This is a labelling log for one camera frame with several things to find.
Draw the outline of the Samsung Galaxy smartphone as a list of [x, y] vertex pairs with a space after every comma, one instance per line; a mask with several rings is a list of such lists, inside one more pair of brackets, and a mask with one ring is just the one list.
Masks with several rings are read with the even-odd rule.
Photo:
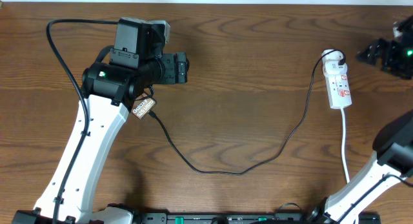
[[135, 101], [131, 113], [142, 120], [156, 105], [157, 101], [154, 98], [140, 96], [139, 99]]

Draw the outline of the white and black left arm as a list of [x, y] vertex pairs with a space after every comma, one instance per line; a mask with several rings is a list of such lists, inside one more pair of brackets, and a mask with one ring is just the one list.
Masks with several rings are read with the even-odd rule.
[[140, 223], [138, 211], [109, 205], [94, 212], [97, 182], [120, 128], [146, 88], [187, 81], [186, 54], [164, 53], [170, 25], [164, 20], [123, 17], [116, 40], [74, 83], [79, 96], [76, 123], [57, 169], [32, 210], [18, 210], [14, 223]]

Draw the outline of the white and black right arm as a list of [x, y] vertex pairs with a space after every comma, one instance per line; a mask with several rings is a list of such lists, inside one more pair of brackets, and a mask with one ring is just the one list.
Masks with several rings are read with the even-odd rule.
[[[358, 61], [375, 65], [401, 79], [412, 79], [412, 18], [395, 22], [391, 41], [377, 39], [358, 52]], [[346, 56], [340, 50], [325, 50], [320, 58], [331, 109], [344, 111], [352, 104]], [[382, 193], [398, 183], [409, 186], [412, 177], [412, 112], [384, 126], [377, 134], [372, 155], [353, 177], [345, 167], [345, 186], [325, 198], [306, 218], [309, 223], [358, 223], [360, 213]]]

